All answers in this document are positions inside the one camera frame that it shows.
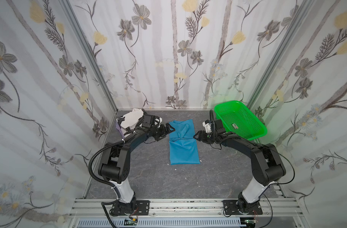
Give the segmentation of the green plastic basket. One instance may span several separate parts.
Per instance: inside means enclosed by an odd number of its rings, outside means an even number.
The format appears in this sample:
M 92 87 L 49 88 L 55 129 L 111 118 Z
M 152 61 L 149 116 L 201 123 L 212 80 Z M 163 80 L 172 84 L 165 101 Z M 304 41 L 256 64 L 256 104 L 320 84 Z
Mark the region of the green plastic basket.
M 214 107 L 216 117 L 222 120 L 226 131 L 234 132 L 249 141 L 265 136 L 266 126 L 240 101 L 228 101 Z

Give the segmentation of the blue t shirt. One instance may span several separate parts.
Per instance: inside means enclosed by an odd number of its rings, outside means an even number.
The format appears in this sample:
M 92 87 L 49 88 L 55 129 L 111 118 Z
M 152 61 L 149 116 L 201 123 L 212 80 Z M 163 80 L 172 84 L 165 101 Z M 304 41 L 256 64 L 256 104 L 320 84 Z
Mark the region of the blue t shirt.
M 175 131 L 169 134 L 170 163 L 200 164 L 193 120 L 169 122 Z

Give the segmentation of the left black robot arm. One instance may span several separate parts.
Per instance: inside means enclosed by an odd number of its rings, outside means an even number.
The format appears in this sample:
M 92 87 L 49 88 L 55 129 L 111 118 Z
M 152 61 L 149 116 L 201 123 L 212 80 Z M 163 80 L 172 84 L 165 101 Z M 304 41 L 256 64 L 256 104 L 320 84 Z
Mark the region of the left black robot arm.
M 97 171 L 101 178 L 96 180 L 111 186 L 117 196 L 112 203 L 104 204 L 104 207 L 112 206 L 111 216 L 138 213 L 136 195 L 128 180 L 133 150 L 151 137 L 159 141 L 173 132 L 175 128 L 169 123 L 162 124 L 160 117 L 144 113 L 132 127 L 127 128 L 121 141 L 107 143 L 100 152 L 102 156 Z

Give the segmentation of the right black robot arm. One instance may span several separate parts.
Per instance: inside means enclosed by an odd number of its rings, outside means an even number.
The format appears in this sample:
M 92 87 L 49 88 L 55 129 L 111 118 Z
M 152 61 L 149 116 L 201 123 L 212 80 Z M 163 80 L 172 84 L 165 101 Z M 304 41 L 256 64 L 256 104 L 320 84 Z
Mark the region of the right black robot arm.
M 207 120 L 204 123 L 210 127 L 210 132 L 198 131 L 193 137 L 195 140 L 206 144 L 215 143 L 220 148 L 232 148 L 250 158 L 252 180 L 239 194 L 236 207 L 241 214 L 252 212 L 260 205 L 260 198 L 268 187 L 286 175 L 286 168 L 276 147 L 254 143 L 234 132 L 227 132 L 221 120 Z

